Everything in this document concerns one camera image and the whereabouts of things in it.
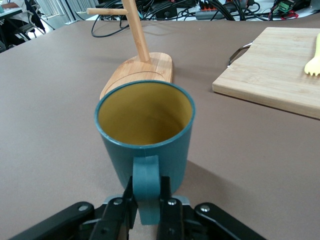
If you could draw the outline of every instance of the mug handle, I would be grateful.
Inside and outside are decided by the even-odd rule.
[[[158,224],[160,221],[160,172],[157,155],[133,158],[132,185],[141,224]]]

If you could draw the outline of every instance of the table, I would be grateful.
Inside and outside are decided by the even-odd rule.
[[[16,7],[16,8],[9,8],[9,9],[5,9],[3,13],[0,13],[0,20],[7,20],[12,26],[14,26],[15,29],[17,29],[26,39],[31,40],[30,37],[28,37],[27,34],[25,34],[24,32],[22,32],[19,27],[17,27],[11,20],[10,17],[20,14],[22,13],[22,8],[21,7]],[[6,38],[4,37],[4,33],[1,29],[0,26],[0,35],[2,37],[2,40],[4,42],[5,48],[8,49],[8,43],[6,41]]]
[[[123,192],[94,111],[112,73],[137,51],[128,29],[94,38],[92,24],[66,25],[0,55],[0,239],[73,203],[99,207]],[[319,15],[142,25],[150,52],[171,55],[173,82],[196,105],[175,194],[193,207],[212,202],[269,240],[320,239],[320,121],[212,91],[229,57],[266,27],[319,28]],[[96,29],[109,34],[119,23]],[[154,239],[156,227],[139,222],[130,239]]]

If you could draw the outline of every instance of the wooden cutting board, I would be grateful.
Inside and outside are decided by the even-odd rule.
[[[320,76],[304,72],[319,33],[320,28],[267,27],[213,82],[213,91],[320,119]]]

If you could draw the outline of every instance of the person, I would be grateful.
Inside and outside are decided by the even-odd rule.
[[[25,0],[3,0],[2,5],[4,9],[22,8],[22,13],[10,17],[10,20],[18,27],[22,27],[29,23],[28,13]],[[9,21],[4,20],[1,25],[5,40],[8,45],[20,45],[25,42],[24,39],[17,37],[14,32],[17,30]]]

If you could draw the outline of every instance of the mug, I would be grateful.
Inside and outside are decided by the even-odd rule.
[[[133,195],[143,225],[160,221],[160,180],[181,185],[196,108],[172,83],[140,80],[121,85],[98,103],[94,119],[117,176]]]

